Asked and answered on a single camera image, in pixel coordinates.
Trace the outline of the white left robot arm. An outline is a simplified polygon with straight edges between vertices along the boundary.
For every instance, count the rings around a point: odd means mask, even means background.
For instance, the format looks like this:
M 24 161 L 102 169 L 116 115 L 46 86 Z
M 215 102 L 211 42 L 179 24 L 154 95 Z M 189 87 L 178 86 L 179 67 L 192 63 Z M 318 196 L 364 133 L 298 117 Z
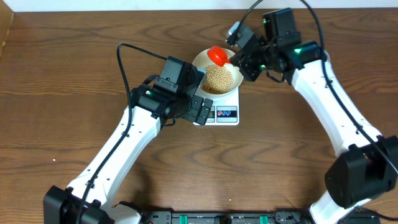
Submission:
M 53 186 L 45 194 L 44 222 L 139 223 L 137 209 L 114 204 L 119 187 L 168 120 L 206 123 L 213 102 L 196 94 L 205 80 L 204 69 L 168 57 L 160 75 L 132 89 L 131 104 L 88 167 L 66 189 Z

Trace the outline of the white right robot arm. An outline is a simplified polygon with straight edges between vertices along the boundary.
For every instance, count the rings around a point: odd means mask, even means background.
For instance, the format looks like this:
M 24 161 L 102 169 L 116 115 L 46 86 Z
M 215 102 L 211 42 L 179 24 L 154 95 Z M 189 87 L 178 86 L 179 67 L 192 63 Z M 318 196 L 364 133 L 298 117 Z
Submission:
M 242 21 L 228 31 L 239 48 L 231 64 L 250 82 L 261 73 L 281 74 L 310 105 L 332 143 L 336 161 L 325 174 L 326 192 L 307 220 L 339 223 L 357 209 L 393 190 L 397 183 L 397 138 L 385 138 L 355 107 L 338 82 L 322 41 L 303 41 L 290 8 L 265 13 L 265 33 Z

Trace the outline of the red measuring scoop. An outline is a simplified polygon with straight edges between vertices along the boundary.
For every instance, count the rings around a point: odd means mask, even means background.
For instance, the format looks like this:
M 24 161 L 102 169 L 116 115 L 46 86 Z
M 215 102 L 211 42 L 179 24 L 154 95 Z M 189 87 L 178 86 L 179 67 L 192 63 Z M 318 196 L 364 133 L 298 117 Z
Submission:
M 216 65 L 223 67 L 226 63 L 230 63 L 226 52 L 219 46 L 212 46 L 207 51 L 208 58 Z

